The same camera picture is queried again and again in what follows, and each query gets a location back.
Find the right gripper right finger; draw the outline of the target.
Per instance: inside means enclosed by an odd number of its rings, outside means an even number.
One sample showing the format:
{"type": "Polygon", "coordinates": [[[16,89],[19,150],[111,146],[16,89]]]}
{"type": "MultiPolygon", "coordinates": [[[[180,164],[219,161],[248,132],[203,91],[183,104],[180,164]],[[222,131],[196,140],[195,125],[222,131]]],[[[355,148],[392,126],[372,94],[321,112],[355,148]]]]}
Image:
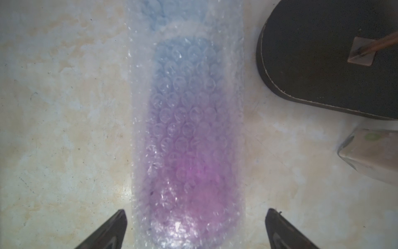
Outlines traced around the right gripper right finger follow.
{"type": "Polygon", "coordinates": [[[275,209],[268,210],[265,228],[271,249],[319,249],[275,209]]]}

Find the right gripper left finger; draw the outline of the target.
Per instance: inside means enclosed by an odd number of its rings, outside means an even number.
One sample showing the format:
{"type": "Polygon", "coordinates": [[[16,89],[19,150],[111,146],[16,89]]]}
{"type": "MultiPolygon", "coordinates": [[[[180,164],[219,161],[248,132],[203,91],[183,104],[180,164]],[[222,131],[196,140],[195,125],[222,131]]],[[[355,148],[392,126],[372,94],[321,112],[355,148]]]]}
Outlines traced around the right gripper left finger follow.
{"type": "Polygon", "coordinates": [[[118,210],[111,218],[86,238],[76,249],[121,249],[127,229],[125,210],[118,210]]]}

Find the purple bubble vase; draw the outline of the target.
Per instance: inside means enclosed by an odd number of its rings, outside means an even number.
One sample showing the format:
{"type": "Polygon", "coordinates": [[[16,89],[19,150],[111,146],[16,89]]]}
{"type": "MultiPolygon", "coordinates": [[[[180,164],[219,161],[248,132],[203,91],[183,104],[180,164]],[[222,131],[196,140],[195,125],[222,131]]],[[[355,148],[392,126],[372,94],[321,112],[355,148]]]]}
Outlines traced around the purple bubble vase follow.
{"type": "Polygon", "coordinates": [[[242,1],[127,1],[136,249],[241,249],[242,1]]]}

